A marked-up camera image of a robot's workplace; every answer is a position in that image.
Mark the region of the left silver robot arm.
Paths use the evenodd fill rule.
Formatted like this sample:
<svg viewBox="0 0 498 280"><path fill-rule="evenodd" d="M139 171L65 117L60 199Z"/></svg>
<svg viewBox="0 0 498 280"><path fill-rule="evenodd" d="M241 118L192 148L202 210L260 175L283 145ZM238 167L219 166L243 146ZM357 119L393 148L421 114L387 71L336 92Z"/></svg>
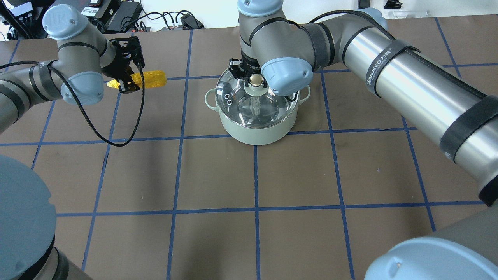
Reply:
<svg viewBox="0 0 498 280"><path fill-rule="evenodd" d="M58 58L23 61L29 68L1 73L1 132L18 122L33 106L57 99L76 105L95 135L83 105L103 98L103 76L118 82L121 93L145 89L132 80L133 62L141 78L145 66L135 36L109 40L75 7L55 5L42 19L57 42ZM89 280L90 276L55 246L56 210L44 181L27 165L1 156L1 279Z"/></svg>

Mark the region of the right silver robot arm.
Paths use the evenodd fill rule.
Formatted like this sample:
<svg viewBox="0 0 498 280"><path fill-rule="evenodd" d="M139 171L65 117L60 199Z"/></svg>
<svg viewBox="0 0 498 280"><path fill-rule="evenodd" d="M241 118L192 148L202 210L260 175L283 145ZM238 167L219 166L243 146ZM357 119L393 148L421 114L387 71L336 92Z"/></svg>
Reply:
<svg viewBox="0 0 498 280"><path fill-rule="evenodd" d="M238 1L244 60L287 96L313 71L343 63L453 163L478 182L487 209L401 242L375 259L366 280L497 279L497 97L486 95L394 38L374 9L340 11L292 28L281 0Z"/></svg>

